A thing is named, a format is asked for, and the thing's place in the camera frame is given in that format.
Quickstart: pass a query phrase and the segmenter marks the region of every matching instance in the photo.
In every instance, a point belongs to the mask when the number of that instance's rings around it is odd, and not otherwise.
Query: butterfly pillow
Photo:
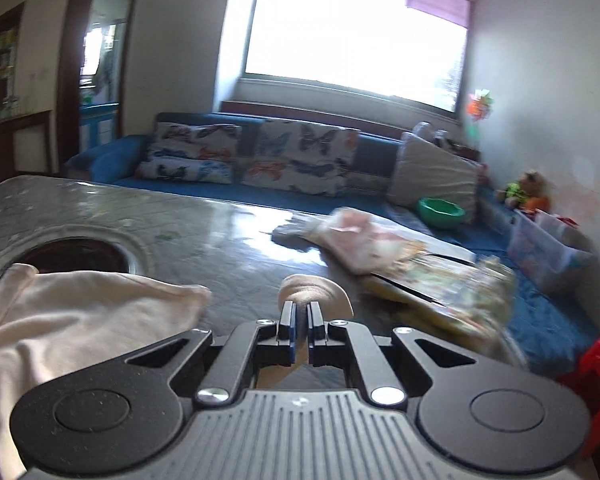
[[[154,180],[181,180],[185,182],[215,182],[231,184],[232,167],[217,160],[192,160],[162,156],[142,161],[136,168],[136,177]]]
[[[235,124],[189,126],[158,123],[150,151],[168,150],[170,156],[232,162],[242,128]]]
[[[346,178],[338,164],[307,164],[299,160],[260,158],[245,172],[243,184],[325,196],[341,195]]]
[[[256,156],[279,156],[307,164],[340,160],[350,166],[359,134],[351,128],[269,119],[260,127]]]

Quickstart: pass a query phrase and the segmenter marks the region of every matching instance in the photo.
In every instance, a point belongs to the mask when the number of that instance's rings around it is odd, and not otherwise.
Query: stuffed toy
[[[541,209],[549,212],[549,199],[542,193],[544,178],[537,171],[527,171],[517,182],[497,192],[498,202],[509,209]]]

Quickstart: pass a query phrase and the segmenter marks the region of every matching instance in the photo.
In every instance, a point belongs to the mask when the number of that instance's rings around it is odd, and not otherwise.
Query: door frame
[[[58,82],[56,85],[56,145],[58,165],[62,165],[80,152],[80,68],[84,55],[84,35],[89,26],[89,13],[92,0],[68,0],[60,52],[58,57]],[[124,81],[126,76],[127,41],[131,37],[136,0],[129,3],[126,21],[120,81],[118,85],[118,113],[116,116],[116,136],[122,136],[122,111],[124,106]]]

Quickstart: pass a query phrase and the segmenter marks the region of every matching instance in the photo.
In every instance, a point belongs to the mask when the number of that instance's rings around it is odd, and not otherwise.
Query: white cloth
[[[211,292],[142,276],[39,274],[14,264],[0,280],[0,478],[24,472],[9,416],[28,390],[195,326]]]

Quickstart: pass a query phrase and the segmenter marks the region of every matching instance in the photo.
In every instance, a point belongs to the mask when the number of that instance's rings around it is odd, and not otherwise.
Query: screw
[[[224,388],[211,386],[198,391],[198,400],[205,404],[221,404],[229,398],[229,392]]]
[[[382,386],[371,392],[371,400],[376,404],[393,406],[394,404],[400,404],[404,400],[404,392],[391,386]]]

